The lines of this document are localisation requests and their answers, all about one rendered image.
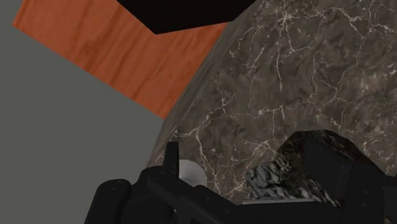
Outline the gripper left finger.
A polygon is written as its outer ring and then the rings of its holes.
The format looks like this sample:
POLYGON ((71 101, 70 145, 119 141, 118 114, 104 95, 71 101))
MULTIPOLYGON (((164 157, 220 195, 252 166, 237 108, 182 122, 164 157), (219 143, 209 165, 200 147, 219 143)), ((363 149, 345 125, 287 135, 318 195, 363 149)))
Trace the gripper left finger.
POLYGON ((179 144, 169 142, 161 166, 143 170, 135 184, 105 181, 96 189, 84 224, 250 224, 252 217, 204 186, 179 178, 179 144))

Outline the white round object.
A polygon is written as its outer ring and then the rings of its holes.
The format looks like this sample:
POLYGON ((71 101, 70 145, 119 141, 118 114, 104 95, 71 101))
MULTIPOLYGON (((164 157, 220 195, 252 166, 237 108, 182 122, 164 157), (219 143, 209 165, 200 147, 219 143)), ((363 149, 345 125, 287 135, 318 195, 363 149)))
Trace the white round object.
POLYGON ((191 160, 179 160, 179 178, 190 186, 207 186, 205 170, 198 163, 191 160))

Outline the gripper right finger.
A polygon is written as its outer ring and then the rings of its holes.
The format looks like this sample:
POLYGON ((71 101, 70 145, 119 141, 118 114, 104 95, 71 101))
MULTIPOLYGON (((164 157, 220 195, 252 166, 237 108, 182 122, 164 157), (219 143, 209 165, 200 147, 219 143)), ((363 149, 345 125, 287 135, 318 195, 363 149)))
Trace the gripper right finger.
POLYGON ((397 176, 342 158, 329 146, 307 139, 303 164, 330 197, 342 201, 337 224, 397 224, 397 176))

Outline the black white marbled object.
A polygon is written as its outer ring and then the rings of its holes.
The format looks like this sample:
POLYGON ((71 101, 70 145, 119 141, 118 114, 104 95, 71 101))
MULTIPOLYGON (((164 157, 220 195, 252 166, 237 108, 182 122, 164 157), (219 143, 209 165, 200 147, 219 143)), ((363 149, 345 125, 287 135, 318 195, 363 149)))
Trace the black white marbled object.
POLYGON ((340 207, 342 200, 330 196, 303 167, 303 146, 314 138, 350 162, 362 162, 381 169, 349 139, 331 130, 296 131, 283 142, 271 162, 263 162, 245 173, 251 200, 312 199, 340 207))

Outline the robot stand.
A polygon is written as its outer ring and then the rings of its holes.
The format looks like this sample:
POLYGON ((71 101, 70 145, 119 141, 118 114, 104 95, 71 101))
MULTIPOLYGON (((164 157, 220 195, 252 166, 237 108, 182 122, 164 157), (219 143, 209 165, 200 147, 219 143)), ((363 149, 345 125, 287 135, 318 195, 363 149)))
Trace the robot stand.
POLYGON ((256 0, 116 0, 154 34, 236 19, 256 0))

